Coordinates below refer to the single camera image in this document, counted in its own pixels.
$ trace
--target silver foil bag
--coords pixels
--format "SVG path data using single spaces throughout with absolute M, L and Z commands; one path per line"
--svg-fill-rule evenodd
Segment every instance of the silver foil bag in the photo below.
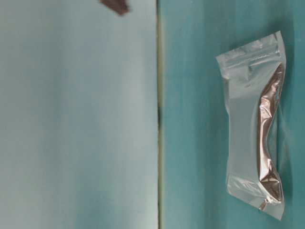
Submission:
M 219 55 L 229 114 L 227 191 L 280 220 L 282 181 L 276 170 L 276 110 L 286 56 L 280 32 Z

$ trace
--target clear plastic pouch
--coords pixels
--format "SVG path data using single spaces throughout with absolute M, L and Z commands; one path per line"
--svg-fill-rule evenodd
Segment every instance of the clear plastic pouch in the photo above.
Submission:
M 216 58 L 229 114 L 227 191 L 280 220 L 285 203 L 275 164 L 275 120 L 286 69 L 281 33 Z

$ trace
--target light blue wall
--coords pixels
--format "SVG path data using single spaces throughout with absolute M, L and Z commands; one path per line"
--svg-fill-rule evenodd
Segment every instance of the light blue wall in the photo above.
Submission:
M 155 2 L 0 3 L 0 228 L 157 228 Z
M 160 0 L 162 229 L 305 225 L 305 26 L 302 0 Z M 279 117 L 282 222 L 225 191 L 228 123 L 215 56 L 281 30 L 287 74 Z

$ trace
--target packet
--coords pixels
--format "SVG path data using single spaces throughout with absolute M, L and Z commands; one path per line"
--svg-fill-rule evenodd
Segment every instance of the packet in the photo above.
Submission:
M 229 115 L 226 186 L 232 196 L 281 220 L 276 170 L 276 110 L 285 78 L 280 31 L 216 57 Z

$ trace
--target dark object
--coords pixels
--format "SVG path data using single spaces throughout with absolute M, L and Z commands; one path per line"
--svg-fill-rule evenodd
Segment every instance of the dark object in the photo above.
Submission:
M 129 12 L 129 7 L 126 0 L 100 0 L 101 4 L 107 6 L 109 9 L 115 11 L 120 16 Z

